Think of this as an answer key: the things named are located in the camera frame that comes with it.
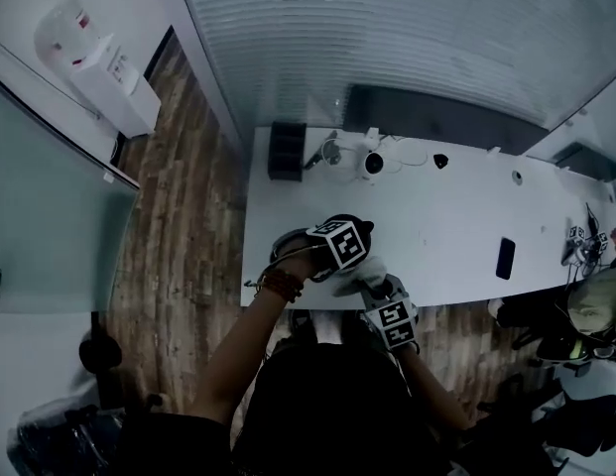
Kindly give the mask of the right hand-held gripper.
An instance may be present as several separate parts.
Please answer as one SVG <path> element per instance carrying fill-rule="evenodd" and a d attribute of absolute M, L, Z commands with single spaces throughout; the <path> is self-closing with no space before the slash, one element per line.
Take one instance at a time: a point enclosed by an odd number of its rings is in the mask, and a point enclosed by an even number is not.
<path fill-rule="evenodd" d="M 415 342 L 418 308 L 399 278 L 387 274 L 381 285 L 361 282 L 364 316 L 388 350 Z"/>

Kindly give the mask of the person's left hand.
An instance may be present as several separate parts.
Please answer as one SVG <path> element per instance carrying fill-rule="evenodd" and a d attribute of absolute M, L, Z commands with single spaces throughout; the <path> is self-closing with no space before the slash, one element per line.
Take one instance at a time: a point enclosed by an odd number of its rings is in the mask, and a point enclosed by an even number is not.
<path fill-rule="evenodd" d="M 313 256 L 310 249 L 291 250 L 284 255 L 279 267 L 304 282 L 319 276 L 322 272 L 320 262 Z"/>

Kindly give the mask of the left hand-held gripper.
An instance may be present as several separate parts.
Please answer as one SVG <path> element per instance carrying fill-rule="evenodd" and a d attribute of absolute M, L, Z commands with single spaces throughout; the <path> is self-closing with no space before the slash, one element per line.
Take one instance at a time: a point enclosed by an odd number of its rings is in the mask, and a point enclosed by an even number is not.
<path fill-rule="evenodd" d="M 280 264 L 291 250 L 310 249 L 322 272 L 311 280 L 321 283 L 340 271 L 358 266 L 371 249 L 371 222 L 360 218 L 328 218 L 310 228 L 280 237 L 270 254 L 270 267 Z"/>

